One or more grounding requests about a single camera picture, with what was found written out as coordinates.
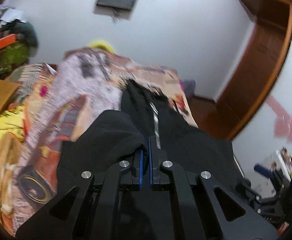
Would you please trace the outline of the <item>black zip jacket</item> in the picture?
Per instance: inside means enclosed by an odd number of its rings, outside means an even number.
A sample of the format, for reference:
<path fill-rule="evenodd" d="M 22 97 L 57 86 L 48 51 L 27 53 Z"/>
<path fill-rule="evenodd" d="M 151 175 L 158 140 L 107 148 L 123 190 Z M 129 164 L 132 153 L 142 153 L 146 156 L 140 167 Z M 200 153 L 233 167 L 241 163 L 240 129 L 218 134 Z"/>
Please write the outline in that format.
<path fill-rule="evenodd" d="M 211 172 L 230 189 L 242 179 L 234 163 L 231 142 L 214 139 L 189 125 L 170 107 L 165 96 L 129 80 L 120 110 L 103 111 L 75 142 L 63 143 L 57 168 L 57 191 L 69 189 L 71 178 L 83 171 L 106 171 L 121 160 L 131 160 L 141 151 L 147 166 L 147 142 L 156 131 L 168 159 L 186 171 Z"/>

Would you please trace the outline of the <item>purple backpack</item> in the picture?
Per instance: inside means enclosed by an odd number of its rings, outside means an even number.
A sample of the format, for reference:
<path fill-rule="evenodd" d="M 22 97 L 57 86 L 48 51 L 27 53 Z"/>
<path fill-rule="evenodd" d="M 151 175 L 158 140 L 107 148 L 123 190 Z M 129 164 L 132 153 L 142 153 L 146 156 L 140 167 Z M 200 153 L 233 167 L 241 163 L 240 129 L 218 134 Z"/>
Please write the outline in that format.
<path fill-rule="evenodd" d="M 191 98 L 194 95 L 196 88 L 196 81 L 193 79 L 183 80 L 182 82 L 183 91 L 186 98 Z"/>

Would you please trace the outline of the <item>newspaper print bed cover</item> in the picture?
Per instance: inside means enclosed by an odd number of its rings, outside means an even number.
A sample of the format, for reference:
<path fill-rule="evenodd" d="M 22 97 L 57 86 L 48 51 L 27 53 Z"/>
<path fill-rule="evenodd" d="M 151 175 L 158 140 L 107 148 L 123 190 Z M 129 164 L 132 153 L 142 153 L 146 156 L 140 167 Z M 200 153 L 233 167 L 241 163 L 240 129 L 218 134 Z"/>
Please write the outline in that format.
<path fill-rule="evenodd" d="M 17 174 L 29 166 L 30 181 L 50 200 L 57 192 L 61 143 L 77 140 L 103 111 L 119 110 L 129 80 L 167 97 L 170 106 L 195 125 L 173 68 L 84 47 L 67 52 L 56 73 L 50 70 L 46 63 L 29 64 L 9 77 L 20 86 L 3 111 L 25 106 L 24 141 L 10 132 L 0 140 L 0 224 L 10 235 L 35 212 L 16 185 Z"/>

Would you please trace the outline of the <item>yellow blanket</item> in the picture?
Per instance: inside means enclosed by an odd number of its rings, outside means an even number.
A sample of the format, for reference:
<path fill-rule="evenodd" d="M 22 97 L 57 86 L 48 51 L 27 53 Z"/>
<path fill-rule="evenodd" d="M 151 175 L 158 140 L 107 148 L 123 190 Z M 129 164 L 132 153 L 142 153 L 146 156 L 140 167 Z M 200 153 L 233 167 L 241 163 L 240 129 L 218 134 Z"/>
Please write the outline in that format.
<path fill-rule="evenodd" d="M 25 106 L 8 109 L 0 114 L 0 140 L 7 132 L 12 133 L 21 142 L 25 139 L 24 118 Z"/>

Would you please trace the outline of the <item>yellow pillow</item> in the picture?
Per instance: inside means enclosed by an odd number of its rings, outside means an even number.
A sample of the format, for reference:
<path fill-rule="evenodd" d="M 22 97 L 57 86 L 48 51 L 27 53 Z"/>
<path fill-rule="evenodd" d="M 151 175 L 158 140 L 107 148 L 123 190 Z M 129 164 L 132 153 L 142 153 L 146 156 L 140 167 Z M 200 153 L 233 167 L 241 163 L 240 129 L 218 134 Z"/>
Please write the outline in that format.
<path fill-rule="evenodd" d="M 94 41 L 90 42 L 87 46 L 90 48 L 102 49 L 102 50 L 105 50 L 109 53 L 115 52 L 114 49 L 104 40 L 94 40 Z"/>

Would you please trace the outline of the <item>green camouflage storage box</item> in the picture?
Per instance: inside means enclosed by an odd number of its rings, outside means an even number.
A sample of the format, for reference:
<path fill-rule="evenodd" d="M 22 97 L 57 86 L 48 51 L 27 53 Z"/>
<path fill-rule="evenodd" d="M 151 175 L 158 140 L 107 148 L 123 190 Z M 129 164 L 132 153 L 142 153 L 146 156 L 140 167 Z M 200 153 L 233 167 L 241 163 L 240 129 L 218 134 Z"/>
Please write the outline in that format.
<path fill-rule="evenodd" d="M 17 41 L 0 50 L 0 74 L 11 73 L 14 68 L 27 62 L 29 48 L 23 42 Z"/>

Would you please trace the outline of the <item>dark grey garment on pile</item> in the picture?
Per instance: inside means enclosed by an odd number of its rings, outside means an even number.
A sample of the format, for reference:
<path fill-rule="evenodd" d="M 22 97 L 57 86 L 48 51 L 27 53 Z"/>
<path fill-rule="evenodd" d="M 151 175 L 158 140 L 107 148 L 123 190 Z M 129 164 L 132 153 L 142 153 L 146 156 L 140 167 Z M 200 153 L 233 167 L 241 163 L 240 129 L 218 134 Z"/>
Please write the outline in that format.
<path fill-rule="evenodd" d="M 34 57 L 38 51 L 38 38 L 33 25 L 29 22 L 17 22 L 13 27 L 17 39 L 25 43 L 29 48 L 30 57 Z"/>

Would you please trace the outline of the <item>orange shoe box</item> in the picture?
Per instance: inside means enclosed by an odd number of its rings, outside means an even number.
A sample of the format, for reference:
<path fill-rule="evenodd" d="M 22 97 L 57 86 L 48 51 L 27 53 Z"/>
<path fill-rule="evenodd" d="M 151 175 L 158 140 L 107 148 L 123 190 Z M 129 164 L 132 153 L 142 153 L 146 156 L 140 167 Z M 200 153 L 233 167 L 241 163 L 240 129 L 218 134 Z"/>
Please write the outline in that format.
<path fill-rule="evenodd" d="M 16 34 L 10 34 L 0 39 L 0 50 L 16 42 Z"/>

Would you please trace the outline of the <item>white crumpled paper pile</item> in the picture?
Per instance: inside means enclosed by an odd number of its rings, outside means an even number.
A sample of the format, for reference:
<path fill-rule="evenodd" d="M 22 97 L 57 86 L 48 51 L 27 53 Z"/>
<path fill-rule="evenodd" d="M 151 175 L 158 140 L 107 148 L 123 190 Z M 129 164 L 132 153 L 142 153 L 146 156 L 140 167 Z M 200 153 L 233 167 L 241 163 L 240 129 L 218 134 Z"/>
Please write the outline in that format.
<path fill-rule="evenodd" d="M 25 13 L 22 10 L 0 4 L 0 23 L 11 23 L 15 20 L 26 23 Z"/>

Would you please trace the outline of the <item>wooden door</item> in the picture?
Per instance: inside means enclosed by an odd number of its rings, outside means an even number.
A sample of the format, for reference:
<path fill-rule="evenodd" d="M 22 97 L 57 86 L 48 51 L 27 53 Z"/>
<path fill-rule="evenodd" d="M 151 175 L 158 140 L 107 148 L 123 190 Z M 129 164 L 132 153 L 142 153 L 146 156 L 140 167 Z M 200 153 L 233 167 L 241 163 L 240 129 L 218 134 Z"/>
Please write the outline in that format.
<path fill-rule="evenodd" d="M 292 1 L 240 0 L 256 25 L 245 53 L 217 101 L 232 140 L 258 111 L 273 87 L 286 59 L 292 38 Z"/>

